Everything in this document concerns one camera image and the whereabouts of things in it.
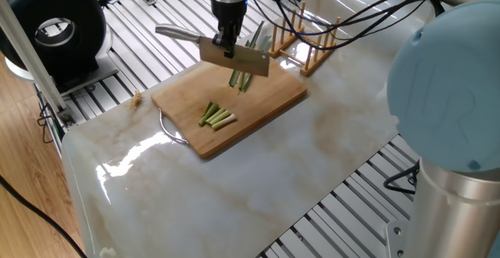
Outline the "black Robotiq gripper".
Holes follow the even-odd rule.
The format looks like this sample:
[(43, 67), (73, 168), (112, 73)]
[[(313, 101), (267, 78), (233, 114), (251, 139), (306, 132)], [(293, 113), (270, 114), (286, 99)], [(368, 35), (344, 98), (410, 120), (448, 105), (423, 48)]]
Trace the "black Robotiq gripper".
[(235, 45), (241, 33), (248, 0), (211, 0), (212, 13), (218, 20), (218, 33), (213, 44), (224, 48), (224, 56), (233, 59)]

